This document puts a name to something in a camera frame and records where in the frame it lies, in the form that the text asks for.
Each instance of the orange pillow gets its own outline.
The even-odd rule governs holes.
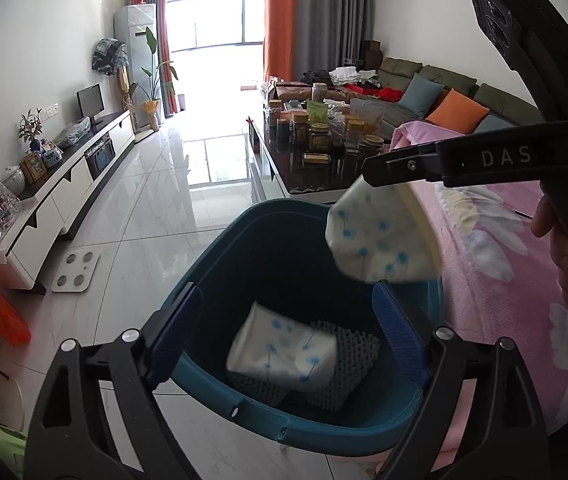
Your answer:
[[[426,120],[460,134],[471,134],[490,110],[465,95],[451,90]]]

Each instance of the blue pillow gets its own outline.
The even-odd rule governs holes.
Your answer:
[[[415,74],[398,105],[423,119],[443,87],[444,85],[433,83],[431,80]]]
[[[483,121],[475,128],[474,134],[483,134],[493,132],[494,130],[504,130],[506,128],[514,128],[515,124],[509,123],[507,120],[488,114]]]

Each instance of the tile floor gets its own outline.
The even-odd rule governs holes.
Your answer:
[[[51,250],[40,279],[53,280],[64,251],[101,251],[88,289],[80,294],[30,296],[10,292],[28,322],[28,346],[4,344],[0,368],[20,385],[24,427],[53,355],[64,339],[82,345],[109,341],[140,327],[195,259],[252,203],[250,150],[243,121],[227,135],[200,128],[196,110],[168,120],[161,131],[137,144],[109,180],[72,242]],[[139,467],[124,431],[112,386],[102,384],[105,407],[123,462]],[[252,434],[207,410],[173,381],[155,391],[171,430],[204,480],[366,480],[366,463],[333,458]],[[0,421],[22,425],[20,394],[0,379]]]

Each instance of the curtain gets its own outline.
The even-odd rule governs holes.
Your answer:
[[[293,77],[295,0],[265,0],[264,81]]]
[[[149,4],[155,4],[156,24],[157,24],[157,56],[160,63],[171,60],[171,51],[168,47],[168,33],[166,32],[166,0],[146,0]],[[163,103],[164,114],[170,117],[179,111],[175,94],[166,91],[165,83],[173,80],[171,71],[161,70],[161,102]]]
[[[286,80],[299,80],[309,70],[334,70],[346,64],[345,59],[358,59],[361,41],[373,35],[374,0],[266,0],[267,38],[269,23],[280,21],[284,12],[294,16],[292,34],[276,41],[264,42],[265,76],[276,75]],[[292,57],[290,72],[268,70],[266,61]]]

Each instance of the window frame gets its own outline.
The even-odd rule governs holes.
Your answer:
[[[184,2],[186,0],[168,0],[166,5],[175,2]],[[171,54],[174,52],[188,52],[191,50],[200,50],[202,48],[213,48],[216,46],[243,46],[243,45],[261,45],[264,44],[263,41],[246,41],[246,0],[241,0],[241,43],[219,43],[215,45],[205,45],[197,46],[197,26],[195,26],[195,46],[191,48],[181,48],[179,50],[171,50]]]

